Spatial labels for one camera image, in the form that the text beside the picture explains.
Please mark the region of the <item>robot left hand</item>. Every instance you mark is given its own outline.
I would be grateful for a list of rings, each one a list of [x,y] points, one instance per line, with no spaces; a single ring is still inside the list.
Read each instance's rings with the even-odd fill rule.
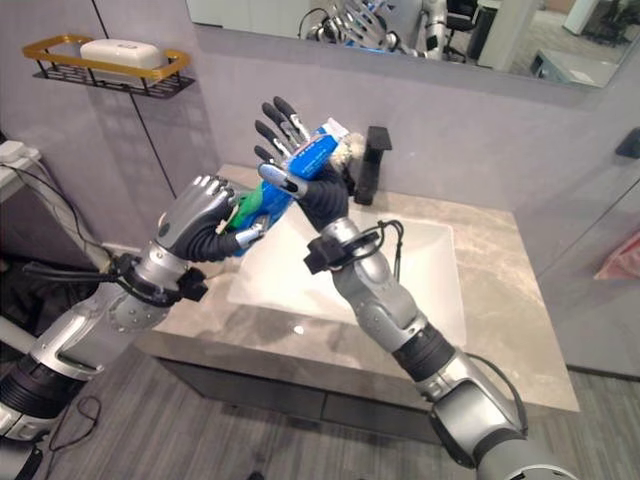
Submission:
[[[245,229],[226,224],[248,190],[224,177],[193,180],[162,216],[155,242],[176,257],[191,262],[216,262],[238,254],[261,240],[269,228],[266,216]]]

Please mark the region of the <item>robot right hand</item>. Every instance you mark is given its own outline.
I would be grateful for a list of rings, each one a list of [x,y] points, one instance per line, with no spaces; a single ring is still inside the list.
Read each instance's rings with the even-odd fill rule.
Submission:
[[[281,193],[283,204],[296,201],[316,231],[347,216],[348,188],[342,170],[330,162],[338,142],[334,141],[326,151],[321,150],[317,141],[326,129],[310,131],[296,110],[280,96],[263,103],[262,111],[278,130],[273,131],[257,120],[256,131],[279,153],[278,157],[272,157],[261,147],[254,148],[262,159],[258,174],[264,184]]]

